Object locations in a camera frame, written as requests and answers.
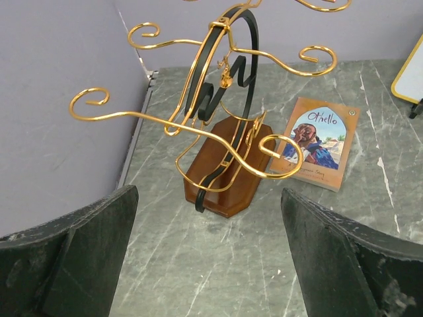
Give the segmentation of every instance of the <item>book cover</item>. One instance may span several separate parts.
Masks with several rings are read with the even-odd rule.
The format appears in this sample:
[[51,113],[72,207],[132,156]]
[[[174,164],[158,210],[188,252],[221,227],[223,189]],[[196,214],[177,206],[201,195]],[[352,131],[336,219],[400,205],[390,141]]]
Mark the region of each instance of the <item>book cover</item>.
[[[321,100],[298,98],[284,135],[291,137],[304,154],[301,169],[292,177],[339,191],[350,154],[360,109]],[[295,149],[281,141],[270,170],[288,172],[297,163]]]

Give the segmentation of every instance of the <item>painted portrait on book cover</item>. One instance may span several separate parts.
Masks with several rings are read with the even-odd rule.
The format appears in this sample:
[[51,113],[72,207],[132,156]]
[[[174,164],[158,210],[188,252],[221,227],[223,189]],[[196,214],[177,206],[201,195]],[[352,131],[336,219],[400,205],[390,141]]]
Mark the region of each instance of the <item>painted portrait on book cover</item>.
[[[338,170],[346,128],[333,110],[321,107],[304,113],[294,124],[290,137],[301,147],[305,162]],[[285,146],[282,156],[292,163],[298,160],[290,144]]]

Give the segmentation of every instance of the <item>black metal band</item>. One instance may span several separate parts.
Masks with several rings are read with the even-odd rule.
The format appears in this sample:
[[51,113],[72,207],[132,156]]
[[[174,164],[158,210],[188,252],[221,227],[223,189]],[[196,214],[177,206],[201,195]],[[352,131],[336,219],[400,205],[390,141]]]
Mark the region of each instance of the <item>black metal band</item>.
[[[231,18],[237,13],[241,7],[234,8],[230,10],[228,13],[225,14],[224,17]],[[253,50],[258,50],[258,26],[254,15],[249,10],[245,10],[242,12],[238,17],[237,20],[243,18],[250,30],[251,35],[251,46]],[[199,85],[200,76],[202,73],[202,69],[206,64],[208,56],[212,52],[212,48],[219,37],[220,33],[223,31],[223,28],[215,27],[214,30],[211,32],[208,41],[206,42],[202,53],[198,58],[198,64],[194,70],[194,74],[192,77],[192,84],[190,86],[190,90],[188,93],[188,98],[186,101],[185,106],[185,114],[188,113],[190,105],[192,103],[192,99],[194,97],[194,93],[196,90],[197,85]],[[236,73],[238,72],[238,80],[237,83],[240,87],[248,87],[247,99],[245,102],[244,112],[241,116],[242,118],[248,118],[250,113],[250,107],[252,103],[252,98],[254,96],[254,90],[256,85],[256,75],[257,75],[257,68],[258,68],[258,56],[252,55],[251,56],[251,69],[250,69],[250,76],[244,80],[245,76],[245,67],[247,65],[247,59],[244,56],[238,56],[235,60],[234,64],[230,69],[230,76],[235,77]],[[200,89],[200,93],[198,95],[198,99],[194,106],[194,111],[191,113],[191,118],[193,118],[198,111],[198,118],[204,122],[208,121],[211,116],[213,115],[216,107],[219,105],[220,100],[222,99],[223,95],[226,92],[226,88],[219,87],[215,96],[213,96],[213,85],[210,83],[204,83]],[[236,136],[233,140],[232,147],[237,148],[239,143],[242,141],[243,130],[245,128],[246,122],[241,122],[239,128],[236,132]],[[232,159],[233,155],[228,153],[225,157],[225,162],[229,162]],[[216,179],[222,172],[225,171],[225,167],[220,166],[206,178],[204,178],[203,182],[200,184],[201,186],[207,187],[211,184],[211,182]],[[199,212],[204,212],[204,198],[206,196],[206,190],[199,189],[196,197],[195,208]]]

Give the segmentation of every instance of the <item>whiteboard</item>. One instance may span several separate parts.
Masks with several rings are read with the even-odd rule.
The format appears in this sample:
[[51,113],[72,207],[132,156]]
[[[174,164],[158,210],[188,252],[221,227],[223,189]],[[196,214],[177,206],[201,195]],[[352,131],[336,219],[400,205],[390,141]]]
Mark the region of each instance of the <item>whiteboard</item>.
[[423,36],[394,80],[391,90],[394,96],[418,104],[423,99]]

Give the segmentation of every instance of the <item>gray wall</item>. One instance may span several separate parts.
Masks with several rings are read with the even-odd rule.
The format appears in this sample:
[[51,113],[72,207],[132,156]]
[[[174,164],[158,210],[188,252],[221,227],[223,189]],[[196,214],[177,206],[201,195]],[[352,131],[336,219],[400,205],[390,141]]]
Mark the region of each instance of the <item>gray wall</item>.
[[2,0],[0,46],[3,236],[114,190],[135,120],[79,122],[68,105],[99,86],[110,102],[80,113],[138,110],[147,79],[112,0]]
[[[138,37],[139,42],[152,44],[189,38],[203,40],[208,23],[230,5],[241,0],[116,0],[129,28],[141,22],[157,22],[162,34],[157,38]],[[331,4],[310,0],[330,7]],[[346,0],[337,0],[344,4]],[[263,0],[253,9],[258,20],[260,47],[287,62],[298,60],[305,46],[320,44],[334,49],[339,60],[406,58],[423,33],[423,1],[420,0],[353,0],[351,7],[339,13],[319,13],[295,0]],[[240,47],[248,47],[243,35],[243,22],[237,22],[235,39]],[[196,46],[178,44],[141,55],[150,69],[190,65]],[[227,44],[218,56],[225,54]],[[260,57],[260,62],[270,62]]]

